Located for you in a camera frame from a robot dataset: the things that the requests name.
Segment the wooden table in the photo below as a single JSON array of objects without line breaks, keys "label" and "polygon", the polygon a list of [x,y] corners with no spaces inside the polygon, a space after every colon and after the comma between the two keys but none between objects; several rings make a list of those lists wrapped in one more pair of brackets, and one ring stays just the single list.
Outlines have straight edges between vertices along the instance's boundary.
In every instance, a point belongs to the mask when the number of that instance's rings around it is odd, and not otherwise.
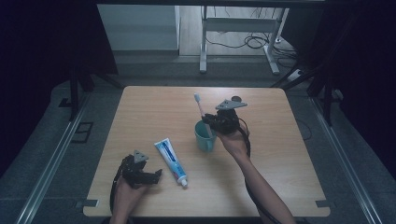
[{"label": "wooden table", "polygon": [[[237,108],[250,131],[251,159],[295,217],[326,217],[325,201],[312,161],[306,151],[288,99],[281,89],[205,87],[126,87],[113,120],[84,207],[86,216],[110,216],[111,182],[121,160],[135,149],[149,156],[145,172],[163,169],[133,212],[136,217],[256,217],[244,177],[217,139],[211,153],[196,146],[194,125],[200,119],[194,93],[206,113],[238,95],[247,106]],[[154,143],[170,138],[188,176],[183,189],[172,177]]]}]

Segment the metal frame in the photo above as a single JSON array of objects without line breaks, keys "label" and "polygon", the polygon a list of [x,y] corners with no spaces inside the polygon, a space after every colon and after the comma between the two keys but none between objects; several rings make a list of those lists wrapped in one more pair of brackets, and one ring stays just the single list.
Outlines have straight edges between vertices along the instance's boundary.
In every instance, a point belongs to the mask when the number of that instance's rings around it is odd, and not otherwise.
[{"label": "metal frame", "polygon": [[254,32],[254,33],[272,33],[268,46],[264,46],[264,52],[268,63],[274,75],[279,75],[279,68],[272,55],[276,37],[282,23],[285,8],[281,11],[275,20],[273,19],[245,19],[245,18],[208,18],[207,6],[204,6],[202,17],[202,43],[200,53],[199,70],[201,73],[206,72],[206,33],[213,31],[222,32]]},{"label": "metal frame", "polygon": [[73,134],[78,127],[78,123],[85,112],[85,108],[87,107],[90,98],[90,93],[85,93],[81,98],[82,99],[80,110],[78,111],[76,117],[73,120],[69,121],[67,128],[64,131],[64,135],[62,136],[62,139],[60,140],[58,146],[56,147],[51,158],[49,159],[49,163],[47,164],[43,173],[35,183],[35,186],[33,187],[33,190],[30,193],[29,198],[23,206],[15,223],[32,223],[33,218],[35,217],[35,213],[37,212],[38,207],[44,199],[47,189],[50,186],[50,182],[55,176],[59,164],[64,157],[64,153],[66,152],[70,141],[72,140]]},{"label": "metal frame", "polygon": [[367,189],[363,186],[363,184],[359,180],[359,177],[356,174],[352,164],[350,163],[349,158],[347,157],[347,154],[342,144],[338,140],[337,134],[335,133],[332,126],[330,126],[327,123],[325,118],[321,116],[322,111],[321,111],[321,106],[318,103],[318,100],[314,100],[313,98],[310,98],[310,101],[316,110],[316,114],[320,125],[322,126],[324,132],[329,138],[335,157],[339,161],[340,166],[346,175],[346,179],[349,183],[349,186],[352,188],[353,192],[355,193],[356,199],[361,205],[362,212],[364,213],[370,224],[382,223],[381,218],[376,212],[375,205],[371,200],[369,193],[367,192]]}]

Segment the toothpaste cap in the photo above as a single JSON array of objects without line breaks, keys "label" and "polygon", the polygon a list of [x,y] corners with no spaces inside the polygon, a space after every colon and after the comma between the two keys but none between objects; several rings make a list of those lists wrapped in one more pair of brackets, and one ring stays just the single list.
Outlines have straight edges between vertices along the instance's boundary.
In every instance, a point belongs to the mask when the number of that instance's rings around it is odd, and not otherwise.
[{"label": "toothpaste cap", "polygon": [[187,180],[186,179],[182,179],[181,180],[181,186],[183,186],[183,188],[187,187]]}]

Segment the aluminum rail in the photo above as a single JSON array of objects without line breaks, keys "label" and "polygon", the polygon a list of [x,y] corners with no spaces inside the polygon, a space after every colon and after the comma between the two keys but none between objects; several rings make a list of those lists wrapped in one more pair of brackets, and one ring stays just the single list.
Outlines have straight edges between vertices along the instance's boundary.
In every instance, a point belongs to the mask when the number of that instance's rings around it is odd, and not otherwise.
[{"label": "aluminum rail", "polygon": [[80,110],[78,111],[76,117],[73,120],[69,121],[69,123],[67,124],[67,128],[64,131],[64,134],[60,142],[58,143],[58,146],[56,147],[51,158],[49,159],[49,162],[43,173],[35,183],[35,186],[30,193],[15,223],[32,223],[33,218],[35,217],[35,213],[37,212],[38,207],[44,199],[44,195],[46,194],[47,189],[50,186],[50,182],[52,181],[52,178],[54,177],[59,167],[59,164],[64,157],[64,153],[69,146],[73,134],[78,127],[79,121],[81,120],[85,112],[90,96],[91,94],[88,92],[85,92],[81,96]]},{"label": "aluminum rail", "polygon": [[313,98],[310,98],[310,100],[314,108],[316,109],[316,114],[318,116],[320,125],[322,126],[323,130],[325,131],[327,137],[330,140],[335,156],[339,161],[342,169],[344,170],[346,179],[349,182],[349,185],[352,188],[353,192],[355,193],[355,196],[359,204],[361,205],[362,212],[364,213],[370,224],[381,224],[382,223],[381,218],[376,212],[375,205],[373,204],[370,195],[367,192],[367,189],[363,186],[363,184],[359,180],[359,177],[356,174],[352,164],[350,163],[349,158],[347,157],[347,154],[345,153],[343,146],[338,140],[338,137],[334,129],[330,127],[326,122],[326,120],[323,118],[321,113],[321,107],[318,103],[318,100],[314,100]]}]

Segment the toothbrush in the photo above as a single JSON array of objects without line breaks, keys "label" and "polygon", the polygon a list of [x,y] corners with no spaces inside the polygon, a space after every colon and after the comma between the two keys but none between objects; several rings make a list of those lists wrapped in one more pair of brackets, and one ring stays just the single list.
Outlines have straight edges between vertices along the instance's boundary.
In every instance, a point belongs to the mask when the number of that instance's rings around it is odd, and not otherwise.
[{"label": "toothbrush", "polygon": [[[195,93],[194,98],[198,104],[199,111],[201,112],[201,116],[204,117],[205,116],[204,110],[202,109],[201,104],[199,103],[201,101],[201,97],[199,96],[198,93]],[[209,134],[209,138],[212,138],[213,134],[212,134],[212,131],[210,130],[210,126],[208,124],[205,124],[205,126],[206,126],[207,133]]]}]

